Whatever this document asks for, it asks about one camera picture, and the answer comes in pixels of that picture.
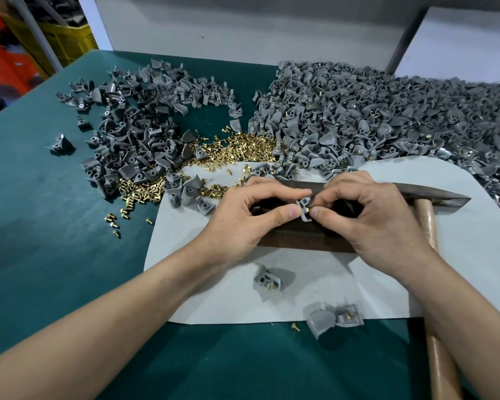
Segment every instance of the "wooden handle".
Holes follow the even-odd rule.
[[[430,245],[439,252],[437,223],[431,201],[417,199],[414,205],[420,228]],[[432,400],[462,399],[463,394],[454,360],[426,318],[424,319],[424,328],[426,330],[427,355],[430,360]]]

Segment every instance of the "fingernail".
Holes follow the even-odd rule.
[[[289,207],[289,218],[290,219],[299,218],[301,214],[302,214],[302,208],[300,208],[298,205],[291,205]]]

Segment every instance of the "orange plastic chair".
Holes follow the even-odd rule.
[[[0,19],[0,32],[7,27]],[[0,46],[0,86],[13,87],[21,96],[31,90],[38,82],[37,69],[24,53],[11,53]]]

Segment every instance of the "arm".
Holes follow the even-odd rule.
[[[254,202],[310,193],[260,180],[230,188],[195,240],[0,355],[0,399],[96,397],[201,283],[301,214],[290,204],[253,217]]]
[[[357,219],[342,217],[328,209],[339,198],[365,208]],[[313,204],[313,219],[416,297],[480,396],[500,400],[500,313],[431,248],[398,189],[365,171],[341,174]]]

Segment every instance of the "green tabletop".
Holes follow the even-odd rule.
[[[150,58],[183,63],[196,77],[227,81],[242,102],[246,128],[256,89],[274,66],[92,51],[0,113],[0,353],[58,318],[141,273],[157,207],[137,204],[121,220],[122,239],[103,218],[120,199],[103,200],[79,163],[93,151],[90,132],[55,92],[79,77],[110,80],[114,66],[136,71]],[[95,127],[104,107],[84,118]],[[183,129],[226,136],[227,107],[175,116]],[[67,156],[45,148],[58,134],[76,147]],[[368,320],[335,328],[316,341],[305,323],[180,325],[167,323],[139,351],[102,399],[414,399],[430,398],[421,319]]]

